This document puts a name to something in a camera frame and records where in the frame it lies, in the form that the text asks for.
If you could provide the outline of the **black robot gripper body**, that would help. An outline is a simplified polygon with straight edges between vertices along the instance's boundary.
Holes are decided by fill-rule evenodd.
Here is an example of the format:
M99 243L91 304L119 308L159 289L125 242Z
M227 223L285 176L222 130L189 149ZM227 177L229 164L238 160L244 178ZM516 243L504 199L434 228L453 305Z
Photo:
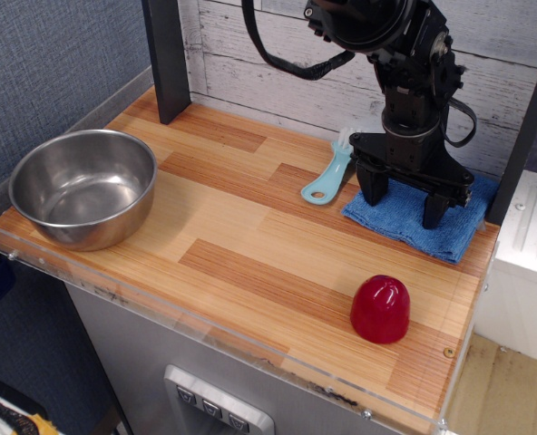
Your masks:
M382 167L390 179L451 199L450 208L466 206L471 198L474 175L458 163L445 148L443 123L408 129L385 125L382 133L354 135L356 163L364 161Z

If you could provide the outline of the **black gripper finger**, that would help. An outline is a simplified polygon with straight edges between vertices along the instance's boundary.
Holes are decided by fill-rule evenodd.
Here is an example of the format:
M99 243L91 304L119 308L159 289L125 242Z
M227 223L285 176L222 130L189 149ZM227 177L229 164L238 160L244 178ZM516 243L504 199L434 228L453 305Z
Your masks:
M437 228L450 205L451 199L449 197L437 192L429 194L425 198L423 227L425 229Z
M356 176L367 204L375 206L386 195L389 177L386 170L373 164L358 161Z

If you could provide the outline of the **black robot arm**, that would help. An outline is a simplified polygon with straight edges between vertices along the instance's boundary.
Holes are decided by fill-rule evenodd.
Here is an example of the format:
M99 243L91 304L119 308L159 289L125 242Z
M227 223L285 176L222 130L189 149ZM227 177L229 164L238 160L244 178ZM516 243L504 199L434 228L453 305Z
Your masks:
M397 180L426 192L422 225L438 227L448 208L467 205L474 183L445 148L449 111L477 120L454 98L465 68L444 15L431 1L310 1L305 15L325 41L366 55L385 96L383 132L349 139L365 201L378 204Z

